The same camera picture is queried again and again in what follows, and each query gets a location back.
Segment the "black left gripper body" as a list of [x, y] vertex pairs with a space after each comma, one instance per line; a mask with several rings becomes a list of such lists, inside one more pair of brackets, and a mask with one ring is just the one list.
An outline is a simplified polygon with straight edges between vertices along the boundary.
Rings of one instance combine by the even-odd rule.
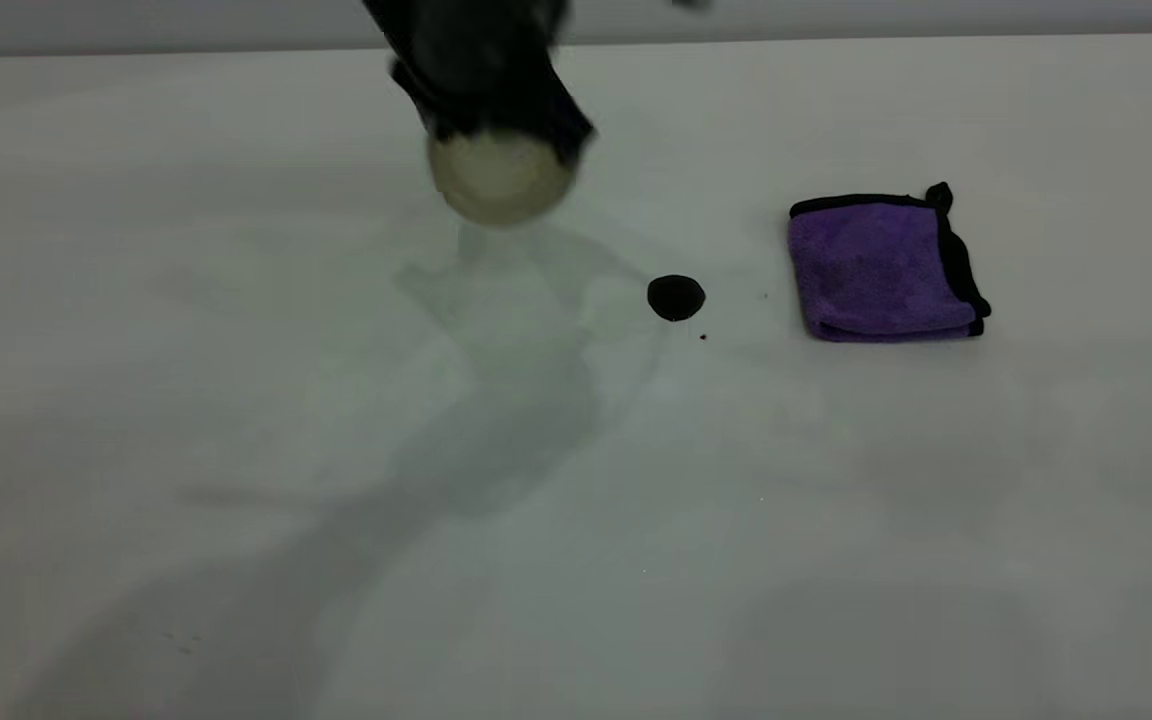
[[567, 1], [366, 1], [394, 53], [467, 100], [467, 113], [536, 113], [568, 94], [550, 51]]

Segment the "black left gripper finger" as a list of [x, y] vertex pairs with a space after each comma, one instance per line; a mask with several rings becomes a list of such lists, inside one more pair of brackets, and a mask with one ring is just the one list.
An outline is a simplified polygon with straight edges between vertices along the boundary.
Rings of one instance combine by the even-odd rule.
[[391, 77], [410, 97], [422, 127], [435, 141], [467, 135], [467, 100], [463, 97], [435, 85], [410, 61], [392, 60]]
[[562, 167], [579, 167], [596, 128], [571, 96], [552, 94], [536, 109], [532, 132], [547, 143]]

